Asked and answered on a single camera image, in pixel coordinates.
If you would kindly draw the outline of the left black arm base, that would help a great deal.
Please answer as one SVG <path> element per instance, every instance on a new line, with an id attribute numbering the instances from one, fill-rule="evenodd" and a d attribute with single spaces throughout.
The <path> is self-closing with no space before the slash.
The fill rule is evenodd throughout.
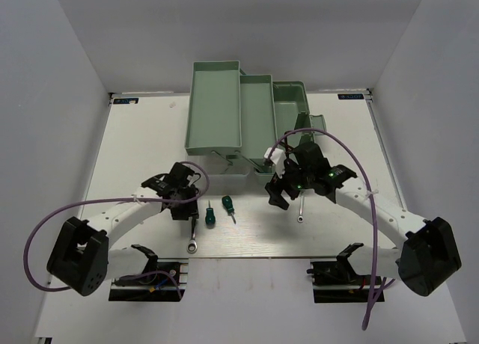
<path id="1" fill-rule="evenodd" d="M 108 279 L 110 302 L 179 302 L 186 291 L 188 261 L 161 259 L 149 248 L 131 245 L 112 251 Z"/>

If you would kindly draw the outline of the small silver wrench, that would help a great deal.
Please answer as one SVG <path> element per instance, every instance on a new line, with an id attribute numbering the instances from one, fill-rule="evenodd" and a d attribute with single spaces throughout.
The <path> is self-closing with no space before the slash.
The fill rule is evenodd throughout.
<path id="1" fill-rule="evenodd" d="M 297 221 L 302 223 L 304 221 L 305 195 L 301 195 L 299 199 L 299 215 Z"/>

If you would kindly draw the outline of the large brown hex key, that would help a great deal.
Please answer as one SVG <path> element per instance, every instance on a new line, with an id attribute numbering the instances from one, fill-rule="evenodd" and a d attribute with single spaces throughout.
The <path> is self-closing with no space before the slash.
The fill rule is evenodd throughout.
<path id="1" fill-rule="evenodd" d="M 289 145 L 288 143 L 288 138 L 289 138 L 289 135 L 290 132 L 285 132 L 284 135 L 285 135 L 285 138 L 284 140 L 281 142 L 281 146 L 284 148 L 284 151 L 286 153 L 290 153 L 292 150 L 293 150 L 293 147 Z"/>

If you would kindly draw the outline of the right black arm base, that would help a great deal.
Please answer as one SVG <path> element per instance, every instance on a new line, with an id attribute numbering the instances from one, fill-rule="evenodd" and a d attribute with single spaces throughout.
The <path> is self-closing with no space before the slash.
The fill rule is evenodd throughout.
<path id="1" fill-rule="evenodd" d="M 348 259 L 353 251 L 363 247 L 353 243 L 342 250 L 335 260 L 316 260 L 306 271 L 312 279 L 315 304 L 367 303 L 370 272 L 359 275 Z"/>

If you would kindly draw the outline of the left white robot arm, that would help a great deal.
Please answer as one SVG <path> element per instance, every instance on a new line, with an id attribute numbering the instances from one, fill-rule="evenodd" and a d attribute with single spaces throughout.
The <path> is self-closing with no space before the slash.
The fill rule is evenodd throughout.
<path id="1" fill-rule="evenodd" d="M 198 198 L 205 192 L 195 183 L 206 171 L 193 162 L 176 162 L 168 173 L 146 179 L 129 197 L 87 219 L 72 217 L 61 227 L 47 261 L 47 271 L 82 296 L 105 280 L 151 283 L 159 274 L 158 256 L 138 244 L 116 249 L 132 229 L 164 211 L 175 221 L 198 220 Z"/>

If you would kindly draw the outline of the green plastic toolbox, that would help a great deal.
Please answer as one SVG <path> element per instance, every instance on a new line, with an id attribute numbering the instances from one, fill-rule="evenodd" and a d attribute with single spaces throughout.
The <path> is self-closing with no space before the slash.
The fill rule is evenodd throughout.
<path id="1" fill-rule="evenodd" d="M 211 181 L 253 173 L 267 183 L 266 150 L 285 132 L 309 127 L 324 130 L 326 121 L 310 112 L 302 82 L 247 74 L 239 61 L 194 63 L 185 150 L 205 160 Z"/>

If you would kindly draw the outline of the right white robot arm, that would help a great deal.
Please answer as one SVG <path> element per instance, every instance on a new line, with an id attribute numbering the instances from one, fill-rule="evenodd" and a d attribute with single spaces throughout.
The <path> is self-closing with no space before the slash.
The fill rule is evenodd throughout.
<path id="1" fill-rule="evenodd" d="M 402 281 L 417 295 L 426 297 L 457 272 L 462 262 L 451 225 L 443 218 L 428 220 L 368 190 L 365 181 L 344 165 L 331 166 L 312 142 L 291 151 L 268 148 L 264 154 L 275 173 L 265 185 L 269 204 L 283 210 L 301 192 L 319 196 L 350 210 L 377 229 L 394 245 L 373 249 L 363 243 L 348 245 L 336 256 L 336 272 L 347 283 L 370 274 L 376 265 L 380 277 Z"/>

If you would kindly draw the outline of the large silver ratchet wrench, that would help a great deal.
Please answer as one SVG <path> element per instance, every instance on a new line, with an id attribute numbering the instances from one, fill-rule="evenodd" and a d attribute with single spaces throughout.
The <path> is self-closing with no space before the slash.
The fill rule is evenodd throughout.
<path id="1" fill-rule="evenodd" d="M 196 218 L 191 220 L 190 239 L 187 245 L 187 252 L 189 254 L 195 254 L 198 250 L 198 243 L 196 241 L 197 221 L 198 220 Z"/>

